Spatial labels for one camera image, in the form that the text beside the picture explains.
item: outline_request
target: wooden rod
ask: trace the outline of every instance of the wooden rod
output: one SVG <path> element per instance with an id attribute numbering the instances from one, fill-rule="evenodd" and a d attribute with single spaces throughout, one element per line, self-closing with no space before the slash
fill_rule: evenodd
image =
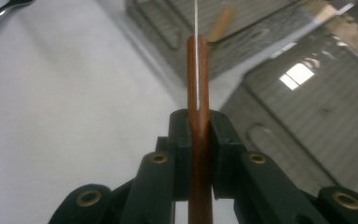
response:
<path id="1" fill-rule="evenodd" d="M 234 19 L 234 15 L 235 6 L 232 3 L 222 5 L 211 32 L 208 34 L 208 42 L 217 42 L 224 36 L 228 26 Z"/>
<path id="2" fill-rule="evenodd" d="M 187 105 L 192 143 L 188 223 L 212 224 L 207 41 L 202 35 L 198 45 L 200 63 L 197 78 L 195 37 L 187 40 Z"/>

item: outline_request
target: white surface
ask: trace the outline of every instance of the white surface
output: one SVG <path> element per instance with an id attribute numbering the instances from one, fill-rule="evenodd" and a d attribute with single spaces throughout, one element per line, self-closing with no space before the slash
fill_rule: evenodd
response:
<path id="1" fill-rule="evenodd" d="M 112 2 L 111 13 L 124 11 Z M 213 109 L 236 74 L 211 84 Z M 73 189 L 127 182 L 185 101 L 97 2 L 37 0 L 13 11 L 0 23 L 0 223 L 48 223 Z M 231 202 L 220 204 L 215 223 L 235 223 Z"/>

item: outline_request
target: wooden handle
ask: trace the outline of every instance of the wooden handle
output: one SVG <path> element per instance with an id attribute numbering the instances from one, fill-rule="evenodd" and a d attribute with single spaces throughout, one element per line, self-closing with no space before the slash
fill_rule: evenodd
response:
<path id="1" fill-rule="evenodd" d="M 196 78 L 195 38 L 187 40 L 187 103 L 192 157 L 189 224 L 212 224 L 211 153 L 209 149 L 209 92 L 207 42 L 199 36 L 199 78 Z"/>

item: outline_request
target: brass screw hole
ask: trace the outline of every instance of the brass screw hole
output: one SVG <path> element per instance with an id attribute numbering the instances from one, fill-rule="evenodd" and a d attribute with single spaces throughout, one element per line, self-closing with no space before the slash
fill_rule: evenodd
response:
<path id="1" fill-rule="evenodd" d="M 333 199 L 343 207 L 351 210 L 358 210 L 358 200 L 349 194 L 338 191 L 333 194 Z"/>
<path id="2" fill-rule="evenodd" d="M 152 162 L 154 163 L 163 163 L 166 162 L 168 160 L 168 158 L 164 155 L 154 155 L 152 157 Z"/>
<path id="3" fill-rule="evenodd" d="M 250 157 L 251 161 L 257 164 L 263 164 L 267 161 L 267 159 L 259 154 L 252 154 Z"/>
<path id="4" fill-rule="evenodd" d="M 89 207 L 100 201 L 101 197 L 101 192 L 96 189 L 86 190 L 77 196 L 76 204 L 80 207 Z"/>

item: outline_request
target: wooden stick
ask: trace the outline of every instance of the wooden stick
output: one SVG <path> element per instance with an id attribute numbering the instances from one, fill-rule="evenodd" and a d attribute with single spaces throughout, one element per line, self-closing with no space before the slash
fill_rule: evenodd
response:
<path id="1" fill-rule="evenodd" d="M 206 39 L 199 36 L 199 77 L 196 68 L 195 37 L 187 40 L 187 103 L 192 158 L 189 224 L 212 224 L 211 154 L 209 150 L 209 92 Z"/>
<path id="2" fill-rule="evenodd" d="M 220 13 L 214 22 L 211 32 L 208 34 L 208 42 L 219 41 L 224 34 L 228 26 L 232 23 L 235 15 L 235 6 L 232 3 L 227 3 L 222 6 Z"/>

